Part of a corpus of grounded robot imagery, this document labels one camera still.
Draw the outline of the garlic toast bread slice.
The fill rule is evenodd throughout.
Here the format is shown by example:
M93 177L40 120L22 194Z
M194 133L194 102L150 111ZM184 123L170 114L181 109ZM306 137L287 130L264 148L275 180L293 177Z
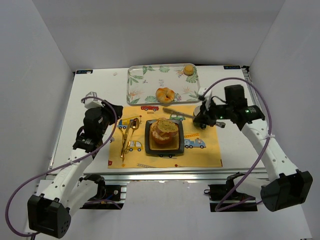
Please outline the garlic toast bread slice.
M169 119L160 118L157 120L156 129L161 134L171 134L178 132L178 126Z

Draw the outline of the large sugared round bread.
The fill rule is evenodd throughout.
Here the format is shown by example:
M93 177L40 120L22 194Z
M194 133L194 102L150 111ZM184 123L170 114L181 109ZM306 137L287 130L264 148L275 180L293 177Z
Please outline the large sugared round bread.
M157 131L157 120L150 126L150 134L152 139L159 145L165 145L172 142L179 131L174 133L160 133Z

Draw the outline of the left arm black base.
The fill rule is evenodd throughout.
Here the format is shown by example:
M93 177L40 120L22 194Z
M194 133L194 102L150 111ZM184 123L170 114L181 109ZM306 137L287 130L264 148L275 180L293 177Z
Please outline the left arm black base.
M126 199L127 187L119 184L106 184L105 179L97 174L80 177L78 186L84 180L93 181L97 185L97 193L82 207L83 210L121 210Z

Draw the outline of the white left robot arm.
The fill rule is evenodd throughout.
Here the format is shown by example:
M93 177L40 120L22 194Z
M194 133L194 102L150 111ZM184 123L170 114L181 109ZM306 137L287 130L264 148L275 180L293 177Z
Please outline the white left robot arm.
M84 170L93 162L106 143L103 137L108 126L117 126L123 106L105 100L86 97L83 125L76 133L75 142L66 164L58 171L50 185L27 202L28 227L57 239L68 231L72 216L90 199L102 196L105 180L93 174L83 177Z

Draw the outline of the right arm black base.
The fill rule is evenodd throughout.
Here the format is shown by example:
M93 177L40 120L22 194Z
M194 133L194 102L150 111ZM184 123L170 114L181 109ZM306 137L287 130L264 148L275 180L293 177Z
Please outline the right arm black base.
M241 178L244 173L237 172L228 176L224 184L210 184L203 194L209 198L210 211L216 212L216 207L223 197L234 187L234 179ZM245 199L250 198L249 195L234 191L222 204L221 208L227 207L232 204L237 204ZM242 204L223 210L222 212L257 212L258 204L255 198L252 198Z

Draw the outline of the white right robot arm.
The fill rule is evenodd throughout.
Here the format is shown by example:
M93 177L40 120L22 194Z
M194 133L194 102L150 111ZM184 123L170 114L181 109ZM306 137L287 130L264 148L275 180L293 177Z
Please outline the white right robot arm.
M234 192L260 199L271 212L300 205L306 201L313 178L308 171L300 171L284 153L271 133L270 120L257 105L248 105L244 88L240 84L224 88L225 99L216 104L207 88L200 88L197 95L202 102L193 123L213 127L221 120L230 120L250 141L259 161L265 167L268 180L250 177L237 172L227 178L227 196Z

